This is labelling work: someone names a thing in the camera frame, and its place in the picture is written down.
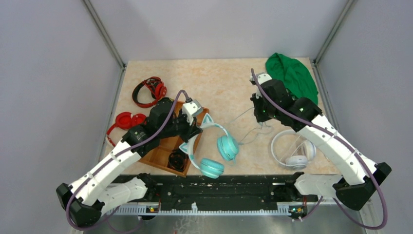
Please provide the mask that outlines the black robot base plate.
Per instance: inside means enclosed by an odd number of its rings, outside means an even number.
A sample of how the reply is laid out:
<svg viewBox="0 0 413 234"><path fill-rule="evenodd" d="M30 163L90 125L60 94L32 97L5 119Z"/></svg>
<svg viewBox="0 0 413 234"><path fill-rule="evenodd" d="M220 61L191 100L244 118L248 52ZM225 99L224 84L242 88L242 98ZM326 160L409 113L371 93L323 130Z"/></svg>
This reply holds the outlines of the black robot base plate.
<svg viewBox="0 0 413 234"><path fill-rule="evenodd" d="M137 202L160 204L161 211L274 211L283 202L318 202L292 185L297 175L150 175L150 194Z"/></svg>

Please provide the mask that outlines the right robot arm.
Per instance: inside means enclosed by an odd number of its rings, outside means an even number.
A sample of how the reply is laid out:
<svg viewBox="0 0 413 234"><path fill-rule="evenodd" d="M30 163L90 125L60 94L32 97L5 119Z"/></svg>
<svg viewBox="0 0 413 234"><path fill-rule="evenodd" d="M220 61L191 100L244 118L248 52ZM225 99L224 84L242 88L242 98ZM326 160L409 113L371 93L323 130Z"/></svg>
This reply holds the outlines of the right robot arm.
<svg viewBox="0 0 413 234"><path fill-rule="evenodd" d="M251 96L254 116L258 122L278 120L287 130L275 135L299 135L308 149L320 150L337 168L336 175L303 173L308 156L296 156L284 161L295 170L295 178L286 186L286 196L292 201L304 195L333 198L349 209L359 211L374 193L383 197L380 185L391 172L385 163L376 163L360 153L329 122L322 110L310 99L294 99L280 80L268 74L250 78L257 87Z"/></svg>

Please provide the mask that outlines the teal cat-ear headphones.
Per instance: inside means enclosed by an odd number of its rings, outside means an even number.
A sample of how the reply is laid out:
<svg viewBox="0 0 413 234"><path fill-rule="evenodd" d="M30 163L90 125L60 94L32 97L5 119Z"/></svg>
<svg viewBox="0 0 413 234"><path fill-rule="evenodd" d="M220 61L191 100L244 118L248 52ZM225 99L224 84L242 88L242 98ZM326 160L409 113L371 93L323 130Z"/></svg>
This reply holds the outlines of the teal cat-ear headphones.
<svg viewBox="0 0 413 234"><path fill-rule="evenodd" d="M200 123L204 134L197 134L178 149L188 155L193 171L217 179L226 166L235 166L242 146L273 132L274 127L256 122L253 107L248 107L227 120L220 121L210 113Z"/></svg>

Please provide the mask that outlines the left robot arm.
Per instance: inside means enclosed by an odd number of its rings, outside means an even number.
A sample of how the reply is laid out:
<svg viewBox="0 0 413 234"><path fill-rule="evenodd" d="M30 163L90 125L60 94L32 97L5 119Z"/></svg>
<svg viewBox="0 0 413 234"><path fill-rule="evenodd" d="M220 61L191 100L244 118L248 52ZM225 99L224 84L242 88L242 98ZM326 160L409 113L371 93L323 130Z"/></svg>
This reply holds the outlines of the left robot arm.
<svg viewBox="0 0 413 234"><path fill-rule="evenodd" d="M164 98L150 114L131 126L107 156L80 179L62 183L56 193L68 223L81 231L97 226L108 211L134 200L152 201L157 195L156 182L147 173L111 186L130 165L160 145L164 138L184 141L201 133L197 115L203 108L196 100L185 102L175 112L176 101Z"/></svg>

